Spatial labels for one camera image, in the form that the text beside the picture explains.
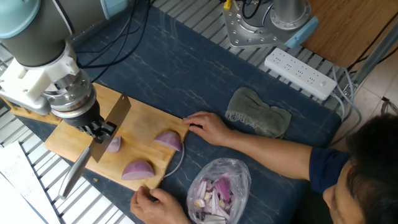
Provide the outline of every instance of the wooden cutting board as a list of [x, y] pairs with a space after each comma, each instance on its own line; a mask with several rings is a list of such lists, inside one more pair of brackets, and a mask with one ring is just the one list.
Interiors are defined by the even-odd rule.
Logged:
[[[101, 107], [101, 116], [106, 118], [121, 94], [96, 83], [94, 86]], [[154, 143], [155, 137], [164, 131], [172, 130], [184, 139], [188, 126], [183, 125], [180, 118], [135, 99], [129, 99], [131, 109], [116, 133], [116, 136], [122, 137], [119, 152], [105, 152], [99, 163], [90, 158], [86, 168], [132, 190], [137, 190], [142, 185], [154, 189], [160, 184], [175, 153], [172, 149]], [[45, 147], [74, 162], [91, 140], [89, 135], [81, 133], [62, 121], [46, 140]], [[137, 159], [149, 162], [155, 170], [155, 177], [143, 180], [122, 180], [124, 168]]]

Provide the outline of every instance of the white paper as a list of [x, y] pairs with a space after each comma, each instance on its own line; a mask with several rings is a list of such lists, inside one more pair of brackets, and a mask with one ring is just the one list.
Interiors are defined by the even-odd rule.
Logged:
[[60, 223], [57, 214], [51, 206], [47, 195], [18, 142], [0, 149], [0, 172], [47, 223]]
[[0, 216], [2, 222], [45, 223], [1, 174], [0, 187]]

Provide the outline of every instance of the navy shirt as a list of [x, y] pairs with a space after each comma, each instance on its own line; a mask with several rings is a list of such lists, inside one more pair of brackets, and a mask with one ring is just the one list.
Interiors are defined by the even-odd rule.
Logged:
[[334, 149], [314, 147], [310, 158], [310, 182], [313, 191], [323, 193], [337, 183], [349, 154]]

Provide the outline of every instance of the towel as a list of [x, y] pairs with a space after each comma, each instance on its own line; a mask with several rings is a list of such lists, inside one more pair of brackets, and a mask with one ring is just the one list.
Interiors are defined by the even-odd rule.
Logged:
[[292, 115], [285, 109], [270, 107], [255, 91], [241, 87], [229, 101], [225, 117], [250, 125], [258, 135], [283, 138]]

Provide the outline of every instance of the electrical outlet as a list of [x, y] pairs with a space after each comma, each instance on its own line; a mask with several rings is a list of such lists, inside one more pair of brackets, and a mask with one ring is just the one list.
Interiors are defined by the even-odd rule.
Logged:
[[264, 65], [321, 100], [337, 86], [331, 78], [279, 48], [266, 57]]

